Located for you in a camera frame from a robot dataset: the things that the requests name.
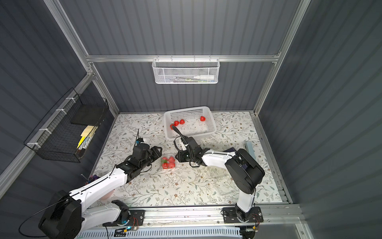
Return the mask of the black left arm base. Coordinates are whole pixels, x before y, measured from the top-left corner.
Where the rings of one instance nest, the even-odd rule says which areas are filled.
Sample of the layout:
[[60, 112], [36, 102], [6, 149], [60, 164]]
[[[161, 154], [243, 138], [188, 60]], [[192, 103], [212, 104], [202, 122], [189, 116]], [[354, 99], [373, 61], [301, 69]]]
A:
[[145, 212], [145, 210], [122, 210], [114, 222], [108, 222], [102, 225], [106, 227], [139, 227], [143, 225]]

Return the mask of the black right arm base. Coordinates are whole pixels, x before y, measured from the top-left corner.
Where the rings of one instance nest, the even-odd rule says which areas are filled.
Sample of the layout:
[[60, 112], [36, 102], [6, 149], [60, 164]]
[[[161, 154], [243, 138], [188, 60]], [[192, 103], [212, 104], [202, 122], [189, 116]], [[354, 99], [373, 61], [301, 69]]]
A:
[[242, 211], [239, 207], [225, 207], [220, 211], [226, 224], [253, 223], [264, 221], [260, 207], [252, 207], [249, 212]]

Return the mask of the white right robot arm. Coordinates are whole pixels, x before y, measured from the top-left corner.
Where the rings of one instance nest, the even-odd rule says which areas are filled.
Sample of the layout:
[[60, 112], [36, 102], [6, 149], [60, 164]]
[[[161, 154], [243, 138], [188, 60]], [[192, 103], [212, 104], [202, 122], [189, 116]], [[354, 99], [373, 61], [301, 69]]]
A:
[[179, 162], [188, 162], [193, 168], [205, 166], [227, 170], [239, 189], [236, 216], [246, 221], [247, 217], [254, 214], [256, 187], [262, 182], [265, 170], [245, 149], [233, 152], [203, 149], [193, 137], [187, 136], [175, 139], [174, 146]]

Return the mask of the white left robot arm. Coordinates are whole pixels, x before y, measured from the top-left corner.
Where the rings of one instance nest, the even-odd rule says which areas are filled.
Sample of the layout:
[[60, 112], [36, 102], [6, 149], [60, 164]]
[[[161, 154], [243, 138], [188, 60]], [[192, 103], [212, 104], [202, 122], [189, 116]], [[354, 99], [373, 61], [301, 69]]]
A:
[[138, 177], [145, 167], [161, 156], [161, 147], [137, 144], [133, 154], [111, 172], [78, 189], [54, 194], [38, 224], [39, 229], [50, 239], [73, 239], [98, 225], [125, 227], [135, 224], [136, 219], [131, 216], [129, 207], [120, 200], [95, 208], [91, 205]]

